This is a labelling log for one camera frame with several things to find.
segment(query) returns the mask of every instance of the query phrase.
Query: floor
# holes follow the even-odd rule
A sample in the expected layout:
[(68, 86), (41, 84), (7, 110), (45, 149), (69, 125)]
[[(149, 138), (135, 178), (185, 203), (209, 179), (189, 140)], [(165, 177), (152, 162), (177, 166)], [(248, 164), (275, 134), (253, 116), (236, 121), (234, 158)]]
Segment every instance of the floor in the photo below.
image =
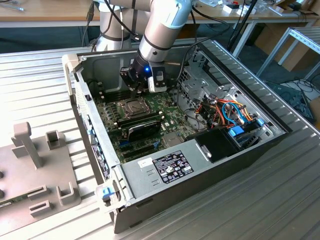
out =
[[(221, 27), (221, 24), (215, 24), (214, 30), (219, 31)], [(214, 30), (202, 24), (198, 29), (198, 36), (207, 37), (210, 34), (216, 34)], [(214, 39), (226, 47), (232, 31), (230, 28), (228, 32)], [(0, 29), (0, 54), (80, 47), (83, 32), (82, 27), (2, 28)], [(90, 27), (85, 42), (88, 43), (98, 34), (98, 27)], [(255, 45), (245, 45), (239, 55), (240, 61), (253, 73), (259, 70), (267, 57), (268, 55)], [(268, 71), (261, 75), (261, 78), (274, 83), (283, 83), (293, 80), (295, 77), (303, 78), (311, 68), (289, 72), (274, 61), (270, 64)], [(317, 78), (314, 83), (320, 87), (320, 76)]]

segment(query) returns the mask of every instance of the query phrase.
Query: slotted metal table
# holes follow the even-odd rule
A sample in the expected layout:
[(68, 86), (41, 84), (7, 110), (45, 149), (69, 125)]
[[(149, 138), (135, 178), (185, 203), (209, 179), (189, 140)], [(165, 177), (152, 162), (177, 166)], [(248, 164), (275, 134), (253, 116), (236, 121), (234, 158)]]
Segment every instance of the slotted metal table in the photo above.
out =
[[(314, 50), (316, 53), (320, 54), (320, 27), (295, 27), (291, 28), (289, 27), (279, 42), (276, 44), (272, 52), (270, 53), (269, 57), (265, 60), (259, 71), (257, 72), (257, 76), (259, 77), (262, 72), (268, 67), (270, 62), (275, 58), (280, 48), (284, 45), (284, 43), (287, 41), (289, 36), (292, 36), (295, 38), (295, 41), (293, 44), (289, 47), (289, 49), (286, 51), (286, 53), (283, 55), (283, 57), (278, 62), (279, 65), (282, 65), (282, 63), (287, 59), (289, 54), (293, 51), (293, 49), (297, 46), (299, 42), (303, 43), (310, 49)], [(314, 68), (305, 76), (305, 79), (308, 79), (318, 68), (320, 67), (320, 62), (318, 62)]]
[[(64, 80), (62, 55), (89, 49), (0, 55), (0, 146), (11, 143), (8, 120), (28, 121), (32, 137), (63, 132), (82, 199), (1, 240), (319, 239), (320, 133), (221, 45), (203, 44), (293, 132), (252, 166), (120, 234), (114, 234), (109, 214), (99, 211), (97, 183)], [(217, 66), (210, 72), (220, 83), (228, 82)]]

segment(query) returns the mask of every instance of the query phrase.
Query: white sticker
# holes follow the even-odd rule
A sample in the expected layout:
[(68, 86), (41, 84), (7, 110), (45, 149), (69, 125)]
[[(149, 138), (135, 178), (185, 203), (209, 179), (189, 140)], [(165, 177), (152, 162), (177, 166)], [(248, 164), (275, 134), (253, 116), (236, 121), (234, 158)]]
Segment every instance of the white sticker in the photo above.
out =
[(155, 83), (154, 83), (154, 77), (153, 76), (148, 78), (148, 83), (149, 83), (149, 91), (150, 91), (150, 93), (155, 93), (156, 90), (155, 90)]
[(144, 168), (144, 167), (147, 167), (147, 166), (149, 166), (149, 165), (152, 165), (152, 164), (153, 164), (152, 158), (151, 158), (151, 157), (148, 157), (148, 158), (146, 158), (146, 159), (143, 159), (143, 160), (141, 160), (141, 161), (138, 161), (138, 164), (139, 164), (139, 166), (140, 166), (141, 169)]
[(184, 168), (185, 171), (188, 171), (189, 169), (191, 169), (190, 165)]

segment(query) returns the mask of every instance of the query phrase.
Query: power supply label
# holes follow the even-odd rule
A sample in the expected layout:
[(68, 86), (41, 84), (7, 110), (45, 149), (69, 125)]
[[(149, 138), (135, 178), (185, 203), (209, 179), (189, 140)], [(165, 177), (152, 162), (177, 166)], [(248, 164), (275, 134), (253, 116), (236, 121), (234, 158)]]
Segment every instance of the power supply label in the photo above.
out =
[(194, 171), (180, 150), (152, 160), (152, 162), (165, 184), (169, 184)]

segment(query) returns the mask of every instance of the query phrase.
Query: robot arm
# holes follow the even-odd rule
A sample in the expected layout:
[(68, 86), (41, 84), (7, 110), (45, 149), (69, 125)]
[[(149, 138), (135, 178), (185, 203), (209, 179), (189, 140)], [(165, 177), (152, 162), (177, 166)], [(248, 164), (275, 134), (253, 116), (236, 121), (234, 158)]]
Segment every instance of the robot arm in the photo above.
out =
[(147, 88), (151, 93), (166, 91), (167, 81), (163, 61), (188, 20), (192, 0), (107, 1), (111, 5), (120, 7), (150, 10), (150, 19), (137, 56), (130, 67), (121, 69), (120, 75), (129, 89), (135, 93), (141, 93)]

